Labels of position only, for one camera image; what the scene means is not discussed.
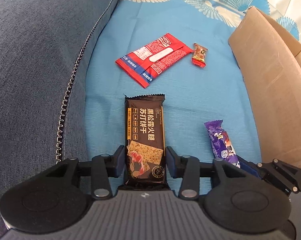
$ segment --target red snack package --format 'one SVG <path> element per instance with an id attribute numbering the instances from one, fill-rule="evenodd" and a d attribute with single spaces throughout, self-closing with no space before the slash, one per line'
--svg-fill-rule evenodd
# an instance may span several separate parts
<path id="1" fill-rule="evenodd" d="M 146 88 L 159 74 L 191 52 L 192 49 L 166 33 L 150 44 L 119 58 L 116 63 Z"/>

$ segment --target round pad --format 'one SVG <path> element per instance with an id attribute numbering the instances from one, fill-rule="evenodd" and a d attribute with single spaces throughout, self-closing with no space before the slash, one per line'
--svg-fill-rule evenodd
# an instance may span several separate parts
<path id="1" fill-rule="evenodd" d="M 237 233 L 261 234 L 289 218 L 288 197 L 258 179 L 228 178 L 204 198 L 204 209 L 217 224 Z"/>
<path id="2" fill-rule="evenodd" d="M 87 208 L 87 198 L 77 187 L 45 178 L 7 191 L 1 198 L 0 213 L 12 228 L 44 234 L 74 224 Z"/>

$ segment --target white label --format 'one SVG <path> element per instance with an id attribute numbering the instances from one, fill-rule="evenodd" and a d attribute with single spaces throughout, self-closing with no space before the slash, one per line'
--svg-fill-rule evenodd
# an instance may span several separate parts
<path id="1" fill-rule="evenodd" d="M 156 61 L 158 61 L 159 59 L 161 59 L 162 57 L 167 56 L 167 55 L 168 55 L 169 53 L 171 53 L 172 51 L 173 51 L 172 48 L 166 48 L 166 49 L 160 51 L 159 53 L 156 53 L 155 55 L 151 56 L 151 57 L 149 58 L 149 61 L 150 61 L 150 62 L 156 62 Z"/>
<path id="2" fill-rule="evenodd" d="M 133 53 L 141 60 L 145 60 L 150 55 L 153 55 L 146 47 L 141 47 L 140 49 L 133 51 Z"/>

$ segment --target purple wrapper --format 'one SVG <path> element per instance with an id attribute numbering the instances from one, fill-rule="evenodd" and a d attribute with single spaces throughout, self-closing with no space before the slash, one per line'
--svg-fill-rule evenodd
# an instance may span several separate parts
<path id="1" fill-rule="evenodd" d="M 221 127 L 223 120 L 204 123 L 212 145 L 215 158 L 227 160 L 236 167 L 241 167 L 227 132 Z"/>

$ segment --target snack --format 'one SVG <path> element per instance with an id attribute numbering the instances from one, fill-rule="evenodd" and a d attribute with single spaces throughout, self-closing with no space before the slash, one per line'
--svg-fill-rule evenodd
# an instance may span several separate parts
<path id="1" fill-rule="evenodd" d="M 229 163 L 240 168 L 240 162 L 236 156 L 231 140 L 227 132 L 221 127 L 223 120 L 216 120 L 204 123 L 212 145 L 215 158 L 227 160 Z"/>
<path id="2" fill-rule="evenodd" d="M 206 66 L 205 56 L 206 56 L 207 49 L 203 46 L 200 46 L 197 43 L 194 43 L 194 47 L 195 50 L 192 57 L 193 64 L 199 67 L 205 67 Z"/>
<path id="3" fill-rule="evenodd" d="M 164 95 L 125 98 L 126 169 L 124 184 L 167 184 L 163 124 Z"/>
<path id="4" fill-rule="evenodd" d="M 146 88 L 159 74 L 191 52 L 184 43 L 166 33 L 150 44 L 119 58 L 116 63 Z"/>

